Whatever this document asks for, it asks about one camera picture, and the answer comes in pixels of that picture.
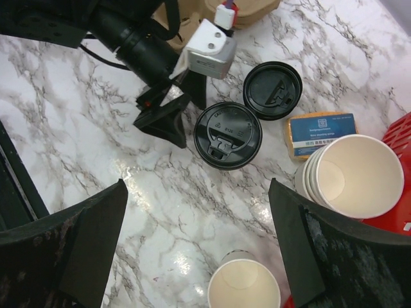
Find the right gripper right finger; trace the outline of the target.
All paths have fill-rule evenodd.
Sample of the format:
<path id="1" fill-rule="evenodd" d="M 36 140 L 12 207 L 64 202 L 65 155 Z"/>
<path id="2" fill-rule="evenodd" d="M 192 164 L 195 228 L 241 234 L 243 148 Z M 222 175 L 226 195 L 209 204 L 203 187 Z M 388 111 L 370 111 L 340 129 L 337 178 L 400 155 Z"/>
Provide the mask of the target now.
<path id="1" fill-rule="evenodd" d="M 313 203 L 272 179 L 270 208 L 295 307 L 410 307 L 410 237 Z"/>

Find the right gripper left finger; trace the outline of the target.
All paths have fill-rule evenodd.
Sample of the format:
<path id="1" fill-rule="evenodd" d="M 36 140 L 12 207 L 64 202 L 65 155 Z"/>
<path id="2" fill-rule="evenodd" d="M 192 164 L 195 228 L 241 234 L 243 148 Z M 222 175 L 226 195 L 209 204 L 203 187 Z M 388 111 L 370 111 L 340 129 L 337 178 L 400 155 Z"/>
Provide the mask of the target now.
<path id="1" fill-rule="evenodd" d="M 1 307 L 100 307 L 123 224 L 123 180 L 1 232 Z"/>

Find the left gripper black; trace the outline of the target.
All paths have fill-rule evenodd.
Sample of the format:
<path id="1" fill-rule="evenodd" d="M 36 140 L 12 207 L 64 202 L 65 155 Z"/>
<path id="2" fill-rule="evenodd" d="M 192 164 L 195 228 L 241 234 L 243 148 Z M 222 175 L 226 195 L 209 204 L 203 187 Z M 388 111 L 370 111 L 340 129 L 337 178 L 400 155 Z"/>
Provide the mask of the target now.
<path id="1" fill-rule="evenodd" d="M 155 80 L 149 86 L 146 76 L 138 74 L 146 86 L 136 98 L 136 107 L 142 111 L 133 125 L 141 132 L 168 141 L 179 148 L 186 147 L 182 113 L 189 104 L 206 108 L 207 77 L 186 71 L 174 80 Z"/>

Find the black coffee cup lid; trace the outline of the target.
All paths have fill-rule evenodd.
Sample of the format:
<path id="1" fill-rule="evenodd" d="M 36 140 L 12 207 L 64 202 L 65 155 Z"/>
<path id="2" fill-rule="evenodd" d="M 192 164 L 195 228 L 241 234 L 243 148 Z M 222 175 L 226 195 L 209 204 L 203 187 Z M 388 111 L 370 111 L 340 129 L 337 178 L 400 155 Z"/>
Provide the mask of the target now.
<path id="1" fill-rule="evenodd" d="M 263 130 L 259 119 L 248 108 L 224 101 L 201 113 L 193 139 L 204 161 L 247 161 L 249 164 L 260 150 Z"/>

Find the white paper cup stack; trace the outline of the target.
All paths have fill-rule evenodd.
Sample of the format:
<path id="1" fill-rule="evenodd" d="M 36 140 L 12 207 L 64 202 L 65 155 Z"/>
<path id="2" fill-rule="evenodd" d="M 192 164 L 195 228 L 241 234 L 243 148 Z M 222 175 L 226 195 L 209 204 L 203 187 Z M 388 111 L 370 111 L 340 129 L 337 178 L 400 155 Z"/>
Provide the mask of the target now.
<path id="1" fill-rule="evenodd" d="M 294 176 L 303 197 L 353 219 L 371 219 L 394 208 L 405 176 L 398 156 L 378 139 L 352 134 L 315 151 Z"/>

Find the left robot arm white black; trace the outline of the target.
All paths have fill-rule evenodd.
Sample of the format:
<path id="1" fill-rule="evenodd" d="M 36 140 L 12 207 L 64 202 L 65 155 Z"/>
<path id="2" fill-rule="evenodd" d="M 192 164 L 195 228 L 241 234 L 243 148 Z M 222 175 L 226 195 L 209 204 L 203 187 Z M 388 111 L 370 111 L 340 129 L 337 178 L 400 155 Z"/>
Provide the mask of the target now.
<path id="1" fill-rule="evenodd" d="M 206 108 L 204 75 L 171 73 L 179 54 L 168 41 L 179 35 L 178 1 L 1 1 L 1 34 L 81 48 L 83 39 L 99 40 L 146 83 L 136 99 L 134 126 L 143 133 L 186 147 L 181 115 L 189 103 Z"/>

